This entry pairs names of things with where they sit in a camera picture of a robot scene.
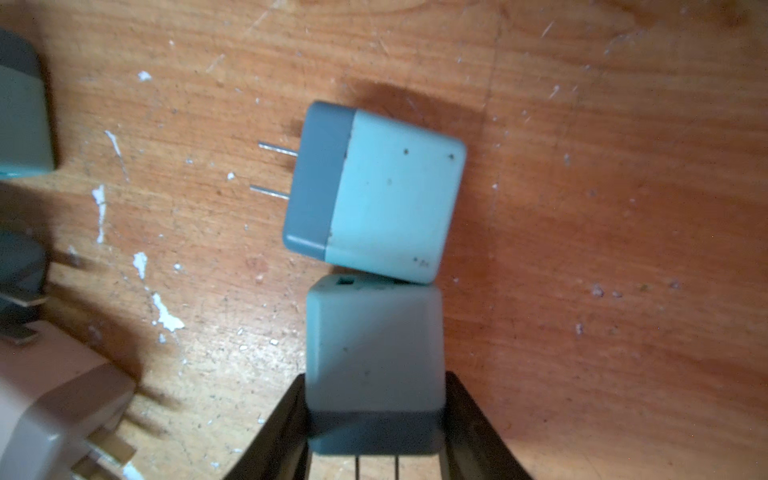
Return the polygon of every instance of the plug prong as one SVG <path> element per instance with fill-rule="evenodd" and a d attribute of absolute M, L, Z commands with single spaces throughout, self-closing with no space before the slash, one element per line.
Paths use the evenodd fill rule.
<path fill-rule="evenodd" d="M 18 288 L 10 283 L 0 285 L 0 298 L 24 308 L 40 305 L 48 299 L 45 295 Z"/>
<path fill-rule="evenodd" d="M 74 464 L 71 473 L 74 480 L 120 480 L 117 475 L 87 456 Z"/>
<path fill-rule="evenodd" d="M 299 152 L 297 152 L 295 150 L 291 150 L 290 148 L 281 147 L 280 145 L 268 144 L 267 142 L 263 142 L 263 141 L 259 142 L 259 148 L 263 148 L 264 150 L 276 151 L 278 154 L 290 155 L 291 157 L 298 157 L 299 156 Z"/>
<path fill-rule="evenodd" d="M 290 195 L 284 194 L 283 192 L 279 192 L 277 190 L 272 190 L 271 188 L 266 187 L 259 187 L 258 185 L 251 185 L 250 189 L 254 192 L 259 192 L 260 194 L 266 194 L 270 195 L 272 197 L 282 198 L 283 200 L 289 200 Z"/>
<path fill-rule="evenodd" d="M 119 467 L 125 466 L 136 453 L 136 449 L 103 427 L 88 436 L 88 446 Z"/>

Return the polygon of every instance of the wooden table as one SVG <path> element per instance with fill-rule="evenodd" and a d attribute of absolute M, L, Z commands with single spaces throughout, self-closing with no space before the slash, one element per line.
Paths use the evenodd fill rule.
<path fill-rule="evenodd" d="M 315 99 L 468 145 L 447 363 L 534 477 L 768 478 L 764 2 L 4 0 L 0 20 L 45 59 L 59 162 L 2 184 L 2 227 L 53 252 L 46 316 L 141 378 L 121 431 L 146 479 L 221 478 L 304 369 L 330 267 L 248 187 L 290 190 L 257 140 L 298 147 Z"/>

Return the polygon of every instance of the light blue charger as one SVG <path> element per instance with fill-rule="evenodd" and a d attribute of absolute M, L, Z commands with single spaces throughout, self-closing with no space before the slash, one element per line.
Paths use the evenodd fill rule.
<path fill-rule="evenodd" d="M 466 159 L 460 140 L 317 101 L 296 155 L 289 250 L 414 283 L 435 279 Z"/>
<path fill-rule="evenodd" d="M 354 273 L 306 297 L 306 406 L 321 455 L 430 455 L 442 446 L 445 350 L 434 285 Z"/>

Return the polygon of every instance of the usb charger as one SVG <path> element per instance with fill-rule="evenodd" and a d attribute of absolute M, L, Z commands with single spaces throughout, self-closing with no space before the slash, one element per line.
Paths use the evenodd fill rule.
<path fill-rule="evenodd" d="M 461 183 L 458 139 L 317 101 L 306 113 L 283 242 L 294 252 L 414 283 L 437 275 Z"/>

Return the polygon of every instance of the gray charger end cap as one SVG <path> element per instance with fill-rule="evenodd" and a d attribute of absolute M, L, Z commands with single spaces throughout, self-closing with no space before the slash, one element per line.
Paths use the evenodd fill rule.
<path fill-rule="evenodd" d="M 283 243 L 325 260 L 354 108 L 316 101 L 306 112 L 283 225 Z"/>

